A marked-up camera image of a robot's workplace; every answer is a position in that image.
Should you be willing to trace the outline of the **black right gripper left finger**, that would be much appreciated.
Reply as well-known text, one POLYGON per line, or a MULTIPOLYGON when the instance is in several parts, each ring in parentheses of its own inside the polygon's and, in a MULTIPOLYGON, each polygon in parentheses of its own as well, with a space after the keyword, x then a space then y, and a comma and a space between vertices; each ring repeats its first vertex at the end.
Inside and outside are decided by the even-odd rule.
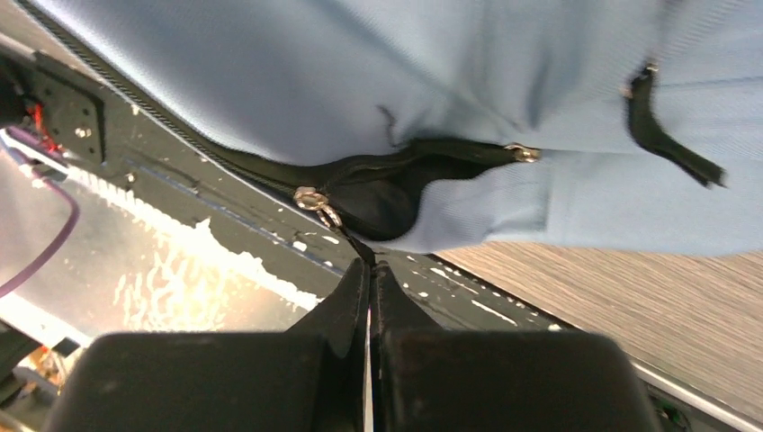
POLYGON ((371 268, 283 332, 112 333, 79 359, 48 431, 361 431, 371 268))

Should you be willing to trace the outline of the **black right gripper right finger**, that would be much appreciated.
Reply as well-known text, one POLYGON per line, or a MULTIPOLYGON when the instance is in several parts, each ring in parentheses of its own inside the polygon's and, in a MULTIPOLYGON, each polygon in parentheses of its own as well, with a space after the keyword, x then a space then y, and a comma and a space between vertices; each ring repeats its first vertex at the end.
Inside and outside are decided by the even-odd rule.
POLYGON ((624 351, 596 333, 446 329, 379 263, 372 283, 378 431, 657 431, 624 351))

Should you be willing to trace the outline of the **light blue backpack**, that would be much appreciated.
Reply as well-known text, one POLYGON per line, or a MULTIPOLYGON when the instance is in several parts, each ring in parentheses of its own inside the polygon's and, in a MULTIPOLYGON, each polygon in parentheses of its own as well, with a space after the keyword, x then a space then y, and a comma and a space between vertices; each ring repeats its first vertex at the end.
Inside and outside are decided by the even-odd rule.
POLYGON ((759 1, 22 1, 247 187, 374 245, 762 248, 759 1))

